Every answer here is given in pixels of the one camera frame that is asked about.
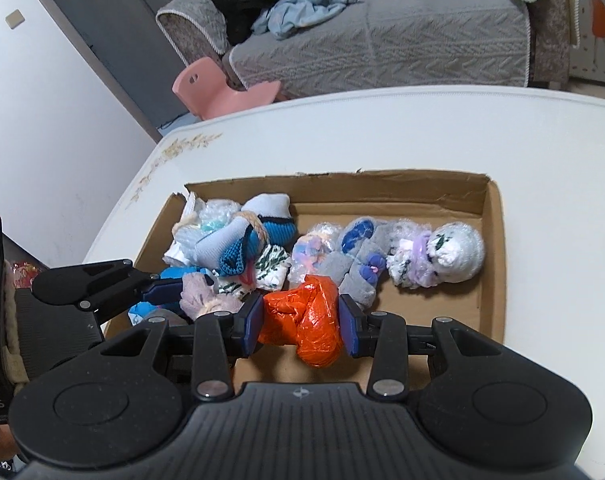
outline cardboard box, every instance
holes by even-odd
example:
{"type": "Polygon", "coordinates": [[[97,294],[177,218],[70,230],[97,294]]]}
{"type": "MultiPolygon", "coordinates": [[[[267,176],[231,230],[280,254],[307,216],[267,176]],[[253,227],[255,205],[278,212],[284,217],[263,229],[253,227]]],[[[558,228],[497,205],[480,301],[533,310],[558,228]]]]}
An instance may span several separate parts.
{"type": "MultiPolygon", "coordinates": [[[[505,234],[500,193],[486,175],[454,171],[370,171],[298,176],[269,176],[188,184],[186,189],[203,200],[230,198],[245,203],[253,196],[284,192],[291,198],[290,210],[298,231],[304,233],[320,221],[346,225],[352,219],[410,218],[436,228],[460,220],[481,232],[487,249],[482,272],[463,283],[445,283],[436,288],[399,289],[385,277],[379,286],[375,310],[403,316],[408,324],[430,326],[437,316],[450,316],[502,342],[505,328],[506,265],[505,234]]],[[[180,219],[185,204],[173,195],[159,214],[136,261],[138,269],[160,272],[165,264],[171,228],[180,219]]],[[[129,326],[126,314],[110,322],[106,336],[129,326]]],[[[265,346],[250,359],[238,360],[234,370],[237,388],[246,381],[330,382],[355,381],[365,386],[371,358],[351,359],[343,354],[332,366],[311,368],[295,355],[294,347],[265,346]]],[[[426,358],[410,358],[413,388],[429,381],[426,358]]]]}

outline gray door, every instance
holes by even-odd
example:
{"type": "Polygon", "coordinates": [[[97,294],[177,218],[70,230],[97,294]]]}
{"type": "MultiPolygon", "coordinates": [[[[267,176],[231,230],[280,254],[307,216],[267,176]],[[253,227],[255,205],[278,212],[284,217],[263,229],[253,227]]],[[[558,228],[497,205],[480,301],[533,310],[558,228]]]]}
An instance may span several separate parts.
{"type": "Polygon", "coordinates": [[[55,0],[96,57],[158,127],[186,113],[171,91],[185,67],[147,0],[55,0]]]}

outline beige light switch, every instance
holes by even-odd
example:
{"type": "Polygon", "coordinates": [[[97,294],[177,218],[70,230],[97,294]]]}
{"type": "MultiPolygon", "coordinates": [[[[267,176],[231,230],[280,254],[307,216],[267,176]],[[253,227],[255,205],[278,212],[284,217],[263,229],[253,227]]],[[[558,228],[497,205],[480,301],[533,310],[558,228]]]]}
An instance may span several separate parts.
{"type": "Polygon", "coordinates": [[[9,25],[9,28],[13,30],[20,25],[20,23],[25,21],[25,17],[22,15],[22,12],[16,9],[5,18],[5,21],[7,22],[7,25],[9,25]]]}

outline ribbed black surface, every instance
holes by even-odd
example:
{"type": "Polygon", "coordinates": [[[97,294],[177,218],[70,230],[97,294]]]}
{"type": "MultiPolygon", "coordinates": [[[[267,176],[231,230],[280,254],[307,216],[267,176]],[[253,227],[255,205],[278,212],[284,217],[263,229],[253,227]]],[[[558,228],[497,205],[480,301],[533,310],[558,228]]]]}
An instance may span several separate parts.
{"type": "Polygon", "coordinates": [[[20,355],[31,380],[102,341],[92,313],[41,303],[28,288],[16,290],[16,310],[20,355]]]}
{"type": "Polygon", "coordinates": [[[404,407],[369,400],[348,383],[251,383],[236,399],[196,409],[175,440],[137,463],[100,472],[31,464],[18,478],[586,479],[569,466],[514,475],[457,462],[423,437],[404,407]]]}

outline sofa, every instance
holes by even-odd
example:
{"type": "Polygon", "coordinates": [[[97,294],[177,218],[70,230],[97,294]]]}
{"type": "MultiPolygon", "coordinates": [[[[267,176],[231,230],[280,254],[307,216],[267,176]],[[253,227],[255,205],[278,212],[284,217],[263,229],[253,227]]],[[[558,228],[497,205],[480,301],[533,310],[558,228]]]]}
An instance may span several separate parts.
{"type": "Polygon", "coordinates": [[[578,0],[366,0],[285,40],[231,48],[211,0],[174,0],[156,22],[185,64],[209,56],[230,84],[283,93],[408,85],[562,86],[579,41],[578,0]]]}

